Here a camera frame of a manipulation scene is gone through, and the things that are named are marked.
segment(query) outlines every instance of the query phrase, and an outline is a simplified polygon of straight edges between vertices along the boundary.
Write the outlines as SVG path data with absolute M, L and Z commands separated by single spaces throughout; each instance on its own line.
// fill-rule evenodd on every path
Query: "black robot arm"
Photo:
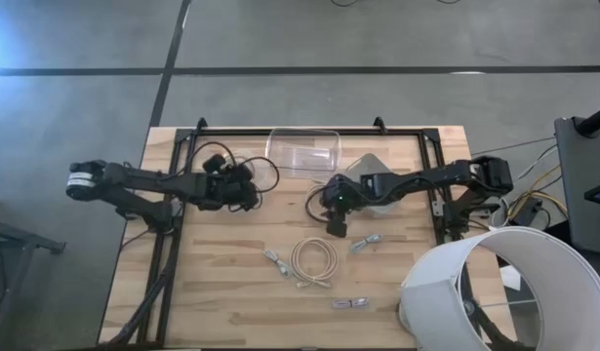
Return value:
M 172 229 L 172 204 L 152 202 L 127 189 L 173 195 L 200 211 L 216 211 L 223 206 L 248 211 L 259 203 L 258 190 L 251 182 L 253 175 L 245 165 L 226 165 L 221 155 L 215 155 L 203 168 L 205 173 L 167 175 L 102 160 L 73 163 L 66 194 L 79 201 L 103 200 L 114 205 L 120 215 L 139 215 L 157 230 Z
M 361 175 L 355 182 L 345 175 L 335 175 L 322 189 L 321 206 L 326 209 L 327 232 L 345 237 L 345 215 L 368 206 L 384 206 L 410 193 L 463 185 L 468 190 L 455 201 L 445 202 L 442 226 L 458 235 L 468 230 L 468 217 L 489 197 L 502 196 L 513 188 L 507 162 L 495 157 L 479 157 L 406 175 L 381 173 Z

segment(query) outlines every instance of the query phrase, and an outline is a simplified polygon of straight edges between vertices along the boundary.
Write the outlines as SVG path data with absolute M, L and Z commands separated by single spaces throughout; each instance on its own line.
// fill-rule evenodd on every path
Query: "wooden table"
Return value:
M 447 163 L 468 159 L 463 127 L 437 127 Z M 176 128 L 150 130 L 142 169 L 168 170 Z M 264 136 L 199 137 L 225 143 L 232 150 L 263 155 Z M 344 168 L 366 153 L 374 153 L 395 173 L 421 169 L 420 149 L 414 137 L 344 136 Z M 195 159 L 199 168 L 216 146 L 205 148 Z M 199 212 L 187 206 L 180 257 L 167 331 L 166 346 L 191 348 L 407 348 L 414 338 L 401 329 L 395 308 L 399 287 L 425 252 L 435 246 L 426 193 L 406 196 L 382 218 L 350 216 L 348 235 L 328 235 L 312 221 L 303 203 L 309 180 L 283 178 L 265 195 L 262 207 L 248 213 Z M 453 188 L 454 197 L 462 188 Z M 145 194 L 160 199 L 159 194 Z M 124 240 L 145 229 L 142 221 L 130 222 Z M 360 254 L 349 253 L 352 242 L 381 233 L 384 241 Z M 295 278 L 286 280 L 263 254 L 271 249 L 288 261 L 294 244 L 308 237 L 330 240 L 340 254 L 333 287 L 299 290 Z M 135 311 L 145 290 L 153 235 L 143 236 L 121 252 L 107 303 L 100 340 L 114 336 Z M 318 269 L 319 254 L 307 253 L 307 269 Z M 480 304 L 505 302 L 495 256 L 476 250 L 468 260 L 473 292 Z M 334 310 L 339 297 L 366 296 L 365 309 Z M 154 336 L 158 304 L 152 314 Z M 514 328 L 507 306 L 487 308 L 491 319 L 509 337 Z

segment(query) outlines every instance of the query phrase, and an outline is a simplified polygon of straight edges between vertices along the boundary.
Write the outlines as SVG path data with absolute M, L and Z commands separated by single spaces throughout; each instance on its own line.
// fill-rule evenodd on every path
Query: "concrete floor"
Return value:
M 0 67 L 163 67 L 180 0 L 0 0 Z M 596 0 L 194 0 L 178 67 L 600 64 Z M 0 219 L 37 255 L 9 350 L 94 344 L 124 221 L 64 194 L 70 162 L 140 162 L 159 76 L 0 77 Z M 600 73 L 174 77 L 162 126 L 464 125 L 472 152 L 600 108 Z M 494 153 L 520 173 L 552 141 Z M 547 158 L 524 189 L 557 164 Z M 549 189 L 563 198 L 561 183 Z M 553 213 L 556 220 L 559 215 Z

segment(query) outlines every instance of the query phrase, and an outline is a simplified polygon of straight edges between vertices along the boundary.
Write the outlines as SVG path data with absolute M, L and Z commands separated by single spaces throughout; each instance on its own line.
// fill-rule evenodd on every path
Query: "lamp shade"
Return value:
M 400 318 L 427 351 L 489 351 L 468 321 L 457 284 L 475 247 L 512 264 L 540 309 L 539 351 L 600 350 L 600 278 L 565 243 L 539 230 L 505 227 L 427 252 L 402 283 Z

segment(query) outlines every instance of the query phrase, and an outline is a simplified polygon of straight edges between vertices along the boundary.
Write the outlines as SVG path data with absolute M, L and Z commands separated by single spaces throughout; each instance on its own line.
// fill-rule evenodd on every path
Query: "transparent plastic bin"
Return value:
M 265 157 L 281 176 L 326 182 L 337 171 L 341 156 L 337 132 L 276 128 L 271 131 Z

